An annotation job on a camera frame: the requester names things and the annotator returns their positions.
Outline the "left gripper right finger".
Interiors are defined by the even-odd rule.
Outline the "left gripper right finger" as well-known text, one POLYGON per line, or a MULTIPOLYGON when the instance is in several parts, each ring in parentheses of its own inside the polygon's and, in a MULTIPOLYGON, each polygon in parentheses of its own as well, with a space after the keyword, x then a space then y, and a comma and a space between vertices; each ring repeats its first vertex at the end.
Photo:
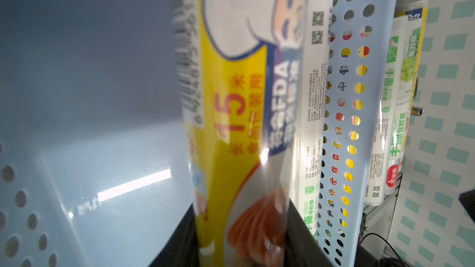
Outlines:
POLYGON ((289 202, 285 236, 284 267, 332 267, 327 255, 304 224, 293 202, 289 202))

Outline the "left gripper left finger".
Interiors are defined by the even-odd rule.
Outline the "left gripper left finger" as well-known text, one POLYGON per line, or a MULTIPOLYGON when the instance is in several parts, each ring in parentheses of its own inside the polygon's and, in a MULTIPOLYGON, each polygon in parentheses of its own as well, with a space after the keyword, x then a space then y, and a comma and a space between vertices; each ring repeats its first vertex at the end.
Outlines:
POLYGON ((192 205, 149 267, 199 267, 198 239, 192 205))

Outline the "yellow plastic wrap roll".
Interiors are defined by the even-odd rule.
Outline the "yellow plastic wrap roll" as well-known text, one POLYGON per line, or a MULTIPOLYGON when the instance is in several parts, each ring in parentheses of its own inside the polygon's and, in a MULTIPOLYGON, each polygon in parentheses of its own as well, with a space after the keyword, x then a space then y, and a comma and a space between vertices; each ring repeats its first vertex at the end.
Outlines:
POLYGON ((203 267, 285 257, 308 0, 171 0, 203 267))

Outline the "white green plastic wrap roll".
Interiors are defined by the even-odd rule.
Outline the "white green plastic wrap roll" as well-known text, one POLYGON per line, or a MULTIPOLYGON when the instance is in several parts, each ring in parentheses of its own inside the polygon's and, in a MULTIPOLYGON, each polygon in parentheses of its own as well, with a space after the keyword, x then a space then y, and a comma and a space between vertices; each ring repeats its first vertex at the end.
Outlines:
POLYGON ((290 198, 317 236, 333 0, 308 0, 290 198))

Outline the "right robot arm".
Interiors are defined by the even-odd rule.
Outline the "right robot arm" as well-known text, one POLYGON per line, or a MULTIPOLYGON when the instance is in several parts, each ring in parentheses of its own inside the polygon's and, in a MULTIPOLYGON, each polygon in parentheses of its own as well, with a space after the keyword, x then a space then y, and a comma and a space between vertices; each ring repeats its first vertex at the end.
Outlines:
POLYGON ((458 199, 466 214, 475 222, 475 189, 461 193, 458 199))

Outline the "light blue plastic basket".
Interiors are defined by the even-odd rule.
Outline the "light blue plastic basket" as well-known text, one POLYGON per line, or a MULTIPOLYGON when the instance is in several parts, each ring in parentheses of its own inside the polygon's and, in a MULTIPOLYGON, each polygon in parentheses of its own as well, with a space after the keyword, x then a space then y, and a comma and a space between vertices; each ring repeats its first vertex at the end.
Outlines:
MULTIPOLYGON (((397 0, 333 0, 318 246, 356 264, 397 0)), ((192 205, 171 0, 1 0, 1 265, 148 267, 192 205)))

